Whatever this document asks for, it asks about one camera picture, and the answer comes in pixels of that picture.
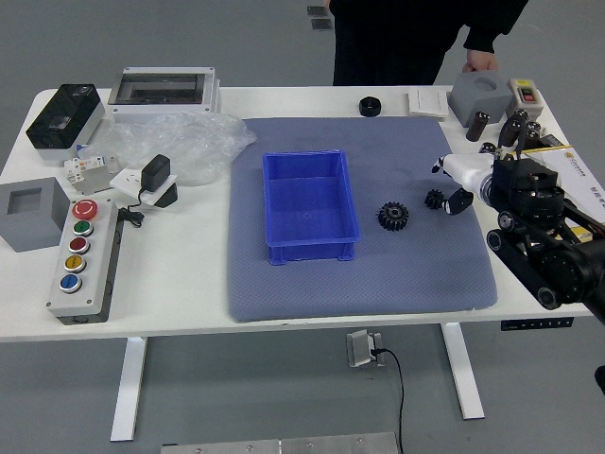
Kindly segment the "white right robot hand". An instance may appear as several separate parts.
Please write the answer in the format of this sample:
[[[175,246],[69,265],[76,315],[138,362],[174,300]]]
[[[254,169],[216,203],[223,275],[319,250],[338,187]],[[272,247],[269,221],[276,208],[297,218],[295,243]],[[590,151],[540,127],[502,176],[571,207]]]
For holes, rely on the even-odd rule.
[[[478,196],[487,206],[492,206],[490,193],[495,158],[489,153],[448,154],[441,156],[431,171],[440,170],[460,185],[460,189],[441,205],[451,216],[460,214]]]

